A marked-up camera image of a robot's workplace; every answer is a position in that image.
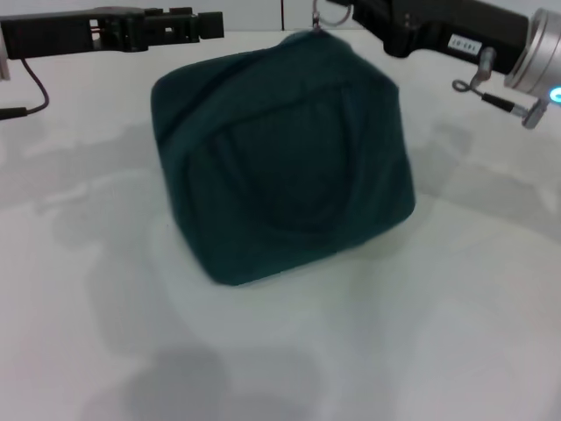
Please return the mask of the teal insulated lunch bag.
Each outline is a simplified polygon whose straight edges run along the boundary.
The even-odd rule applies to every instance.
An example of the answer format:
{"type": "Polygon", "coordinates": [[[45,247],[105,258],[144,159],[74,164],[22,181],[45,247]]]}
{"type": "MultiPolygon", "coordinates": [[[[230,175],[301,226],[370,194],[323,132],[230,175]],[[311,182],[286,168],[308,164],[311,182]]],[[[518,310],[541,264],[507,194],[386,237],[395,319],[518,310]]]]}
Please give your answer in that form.
{"type": "Polygon", "coordinates": [[[217,283],[328,258],[415,209],[397,86],[324,30],[178,68],[151,112],[174,220],[217,283]]]}

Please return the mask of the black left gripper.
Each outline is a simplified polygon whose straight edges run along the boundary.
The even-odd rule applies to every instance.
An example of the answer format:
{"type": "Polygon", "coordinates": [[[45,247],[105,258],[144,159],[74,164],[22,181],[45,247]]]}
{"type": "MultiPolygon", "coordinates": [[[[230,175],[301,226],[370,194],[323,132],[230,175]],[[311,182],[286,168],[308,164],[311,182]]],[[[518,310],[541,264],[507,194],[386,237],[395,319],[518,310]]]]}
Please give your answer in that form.
{"type": "Polygon", "coordinates": [[[224,36],[221,11],[99,7],[0,17],[7,56],[31,59],[97,51],[144,52],[147,46],[198,43],[224,36]]]}

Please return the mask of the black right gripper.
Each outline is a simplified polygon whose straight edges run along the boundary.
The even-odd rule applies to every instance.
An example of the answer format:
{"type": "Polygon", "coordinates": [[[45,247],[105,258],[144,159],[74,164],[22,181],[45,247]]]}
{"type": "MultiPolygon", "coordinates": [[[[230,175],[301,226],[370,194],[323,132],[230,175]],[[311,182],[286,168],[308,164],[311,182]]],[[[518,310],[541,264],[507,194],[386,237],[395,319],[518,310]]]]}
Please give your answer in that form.
{"type": "Polygon", "coordinates": [[[529,18],[479,0],[351,0],[353,20],[405,59],[430,50],[478,64],[495,51],[493,70],[507,75],[526,46],[529,18]]]}

